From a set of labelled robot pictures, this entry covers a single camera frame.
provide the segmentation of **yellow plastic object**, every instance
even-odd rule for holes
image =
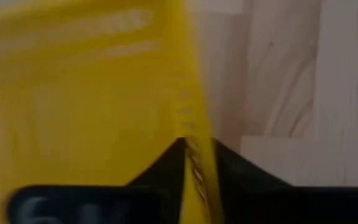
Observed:
[[[124,186],[180,137],[188,145],[180,223],[221,223],[182,2],[36,6],[0,14],[0,223],[17,189]]]

